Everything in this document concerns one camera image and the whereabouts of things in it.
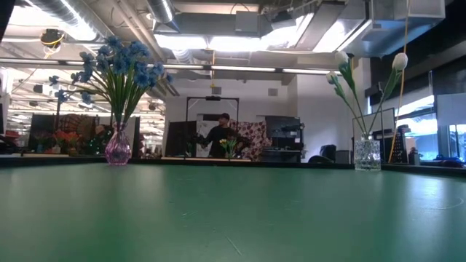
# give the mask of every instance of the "white tulip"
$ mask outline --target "white tulip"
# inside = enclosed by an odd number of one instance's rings
[[[326,76],[327,76],[327,82],[329,84],[335,84],[335,82],[333,81],[333,77],[338,81],[338,76],[333,71],[328,72]]]
[[[408,56],[405,53],[399,53],[393,59],[392,68],[397,71],[402,71],[408,65]]]
[[[335,61],[338,66],[348,64],[349,57],[346,52],[338,51],[335,53]]]

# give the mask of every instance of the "man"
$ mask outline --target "man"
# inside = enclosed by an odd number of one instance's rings
[[[218,119],[218,126],[212,128],[205,139],[205,144],[202,145],[203,148],[206,148],[207,145],[212,142],[210,147],[209,157],[213,158],[224,158],[225,149],[220,146],[220,140],[222,139],[232,139],[236,137],[236,132],[228,126],[230,121],[230,115],[223,113]]]

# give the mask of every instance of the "clear glass vase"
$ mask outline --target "clear glass vase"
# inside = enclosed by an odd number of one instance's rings
[[[105,148],[105,158],[110,165],[126,165],[131,158],[131,147],[125,128],[125,124],[122,124],[119,131],[115,128],[114,135]]]
[[[355,142],[355,169],[380,171],[380,142],[372,137]]]

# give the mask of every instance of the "cap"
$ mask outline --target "cap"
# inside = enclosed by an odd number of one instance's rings
[[[223,113],[220,115],[220,118],[225,118],[226,120],[230,120],[230,115],[228,115],[227,113]]]

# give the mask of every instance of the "green tabletop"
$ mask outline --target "green tabletop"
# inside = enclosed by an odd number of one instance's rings
[[[77,164],[0,170],[0,261],[466,261],[466,180]]]

